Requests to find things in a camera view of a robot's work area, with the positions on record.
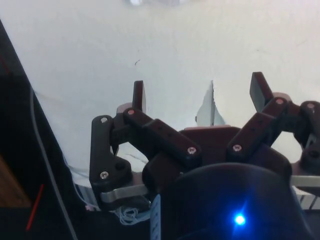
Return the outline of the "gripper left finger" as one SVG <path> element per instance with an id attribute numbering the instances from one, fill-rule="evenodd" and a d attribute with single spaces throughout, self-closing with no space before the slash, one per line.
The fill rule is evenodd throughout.
<path id="1" fill-rule="evenodd" d="M 114 190 L 133 180 L 129 161 L 116 155 L 124 143 L 148 159 L 142 181 L 150 192 L 159 192 L 181 172 L 201 165 L 201 148 L 163 121 L 149 117 L 145 101 L 144 83 L 135 81 L 130 106 L 115 117 L 105 116 L 105 122 L 102 116 L 92 120 L 89 181 L 95 191 Z"/>

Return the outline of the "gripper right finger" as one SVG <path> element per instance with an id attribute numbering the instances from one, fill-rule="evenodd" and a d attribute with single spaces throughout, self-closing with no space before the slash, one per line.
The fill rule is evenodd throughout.
<path id="1" fill-rule="evenodd" d="M 227 146 L 227 159 L 245 163 L 262 146 L 268 148 L 282 132 L 292 133 L 302 148 L 300 167 L 320 171 L 320 104 L 296 105 L 284 93 L 272 92 L 262 72 L 253 72 L 249 94 L 256 113 Z"/>

